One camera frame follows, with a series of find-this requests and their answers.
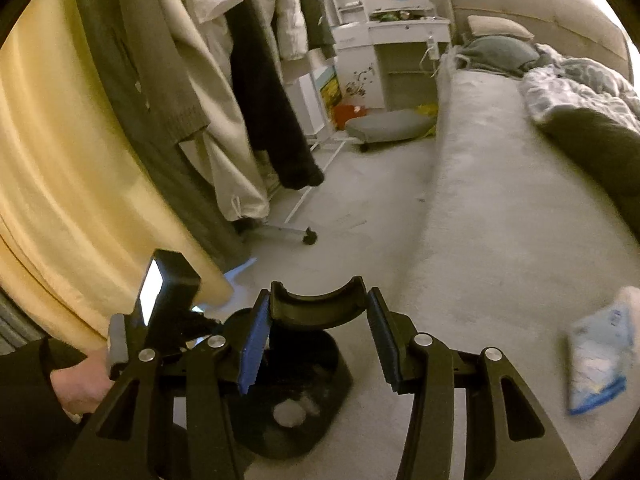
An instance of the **red object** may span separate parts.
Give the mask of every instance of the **red object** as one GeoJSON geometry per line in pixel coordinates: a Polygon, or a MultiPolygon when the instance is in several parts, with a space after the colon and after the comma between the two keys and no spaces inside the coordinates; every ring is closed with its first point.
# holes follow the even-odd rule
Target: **red object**
{"type": "Polygon", "coordinates": [[[367,115],[367,109],[364,106],[335,105],[334,107],[334,121],[338,130],[343,130],[349,119],[365,115],[367,115]]]}

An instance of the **yellow curtain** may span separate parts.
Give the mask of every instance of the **yellow curtain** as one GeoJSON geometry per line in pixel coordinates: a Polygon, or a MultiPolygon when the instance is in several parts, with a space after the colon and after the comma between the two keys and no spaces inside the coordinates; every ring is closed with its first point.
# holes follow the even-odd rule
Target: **yellow curtain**
{"type": "Polygon", "coordinates": [[[185,255],[199,302],[232,292],[140,166],[75,0],[33,0],[0,49],[0,238],[2,288],[83,351],[132,310],[155,248],[185,255]]]}

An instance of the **pillow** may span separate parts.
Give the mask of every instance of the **pillow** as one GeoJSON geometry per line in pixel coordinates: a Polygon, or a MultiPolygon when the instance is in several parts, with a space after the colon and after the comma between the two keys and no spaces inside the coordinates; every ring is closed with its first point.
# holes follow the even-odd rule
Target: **pillow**
{"type": "Polygon", "coordinates": [[[485,36],[460,50],[458,58],[466,62],[466,68],[522,77],[540,54],[529,43],[509,36],[485,36]]]}
{"type": "Polygon", "coordinates": [[[640,194],[640,135],[606,115],[555,108],[540,129],[612,196],[640,194]]]}
{"type": "Polygon", "coordinates": [[[469,16],[467,19],[471,34],[475,38],[482,36],[509,36],[518,40],[530,41],[534,36],[519,23],[495,16],[469,16]]]}

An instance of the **white mattress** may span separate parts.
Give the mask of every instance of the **white mattress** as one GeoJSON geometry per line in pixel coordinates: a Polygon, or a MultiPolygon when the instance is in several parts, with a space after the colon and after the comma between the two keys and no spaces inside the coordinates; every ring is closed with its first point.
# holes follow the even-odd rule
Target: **white mattress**
{"type": "Polygon", "coordinates": [[[436,190],[401,311],[450,348],[501,348],[590,478],[638,410],[640,367],[619,398],[568,416],[565,329],[640,285],[638,243],[600,187],[529,122],[519,81],[447,77],[436,190]]]}

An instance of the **rolling stool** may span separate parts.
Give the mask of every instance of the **rolling stool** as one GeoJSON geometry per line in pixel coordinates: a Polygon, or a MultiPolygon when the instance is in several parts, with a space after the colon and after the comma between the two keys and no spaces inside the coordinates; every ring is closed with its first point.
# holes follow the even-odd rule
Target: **rolling stool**
{"type": "Polygon", "coordinates": [[[423,136],[436,121],[437,117],[409,109],[356,117],[349,119],[344,127],[350,136],[362,141],[360,151],[366,152],[371,142],[393,142],[423,136]]]}

